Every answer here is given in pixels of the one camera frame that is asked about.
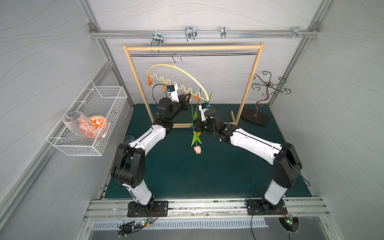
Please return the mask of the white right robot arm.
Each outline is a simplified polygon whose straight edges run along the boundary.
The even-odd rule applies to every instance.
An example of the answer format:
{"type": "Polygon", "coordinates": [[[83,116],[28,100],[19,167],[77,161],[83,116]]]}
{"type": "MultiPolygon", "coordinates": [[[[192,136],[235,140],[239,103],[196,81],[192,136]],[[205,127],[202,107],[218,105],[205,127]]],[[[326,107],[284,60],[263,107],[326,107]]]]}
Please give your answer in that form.
{"type": "Polygon", "coordinates": [[[192,126],[193,145],[202,143],[198,133],[207,132],[220,142],[245,149],[272,165],[273,179],[261,199],[261,208],[265,211],[275,210],[287,190],[301,175],[302,164],[292,144],[273,143],[254,136],[234,124],[225,123],[221,119],[220,111],[208,108],[207,104],[196,108],[192,126]]]}

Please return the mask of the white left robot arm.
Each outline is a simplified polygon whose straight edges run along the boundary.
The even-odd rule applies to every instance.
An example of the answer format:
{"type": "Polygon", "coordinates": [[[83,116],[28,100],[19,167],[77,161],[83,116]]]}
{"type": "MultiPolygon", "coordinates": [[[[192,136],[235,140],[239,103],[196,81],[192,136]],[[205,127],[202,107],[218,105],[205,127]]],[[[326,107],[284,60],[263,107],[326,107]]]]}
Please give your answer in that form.
{"type": "Polygon", "coordinates": [[[157,106],[158,113],[149,130],[137,140],[129,144],[120,144],[111,170],[111,178],[129,191],[134,203],[146,211],[154,208],[154,195],[145,183],[146,155],[174,126],[173,119],[182,111],[188,110],[191,94],[178,95],[173,102],[170,98],[162,98],[157,106]]]}

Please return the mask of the yellow wavy clothes hanger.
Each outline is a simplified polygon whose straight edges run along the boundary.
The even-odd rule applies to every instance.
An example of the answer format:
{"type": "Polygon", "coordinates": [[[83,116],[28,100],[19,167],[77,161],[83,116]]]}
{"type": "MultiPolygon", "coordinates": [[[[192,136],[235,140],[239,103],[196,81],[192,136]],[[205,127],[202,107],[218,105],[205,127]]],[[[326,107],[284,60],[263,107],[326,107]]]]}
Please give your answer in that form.
{"type": "Polygon", "coordinates": [[[207,92],[202,83],[186,70],[171,64],[155,64],[148,68],[147,77],[150,75],[152,81],[160,81],[165,85],[178,85],[178,91],[190,93],[193,97],[198,94],[201,101],[210,101],[211,95],[207,92]]]}

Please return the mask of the pink tulip flower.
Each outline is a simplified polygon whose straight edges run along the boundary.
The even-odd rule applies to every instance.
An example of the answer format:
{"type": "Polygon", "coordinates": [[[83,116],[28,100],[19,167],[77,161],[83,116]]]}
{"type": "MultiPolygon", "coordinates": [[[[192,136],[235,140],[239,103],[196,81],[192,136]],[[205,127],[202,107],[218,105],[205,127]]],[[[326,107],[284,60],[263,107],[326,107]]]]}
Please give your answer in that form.
{"type": "Polygon", "coordinates": [[[201,144],[201,140],[200,140],[200,136],[197,135],[197,132],[194,131],[194,128],[192,129],[193,130],[193,140],[192,140],[192,144],[191,146],[194,147],[194,151],[196,154],[201,154],[202,152],[202,149],[201,149],[201,146],[199,146],[199,144],[201,144]]]}

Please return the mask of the orange yellow tulip flower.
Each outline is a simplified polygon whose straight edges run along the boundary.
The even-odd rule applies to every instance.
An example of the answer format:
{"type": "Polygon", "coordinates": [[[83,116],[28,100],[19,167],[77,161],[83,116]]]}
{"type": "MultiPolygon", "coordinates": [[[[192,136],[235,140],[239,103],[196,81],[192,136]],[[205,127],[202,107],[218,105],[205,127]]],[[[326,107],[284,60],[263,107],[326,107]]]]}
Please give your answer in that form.
{"type": "Polygon", "coordinates": [[[200,136],[203,130],[208,126],[208,117],[206,112],[210,109],[210,101],[205,101],[203,104],[198,105],[196,108],[197,112],[200,113],[200,117],[195,120],[194,130],[197,132],[197,135],[200,136]]]}

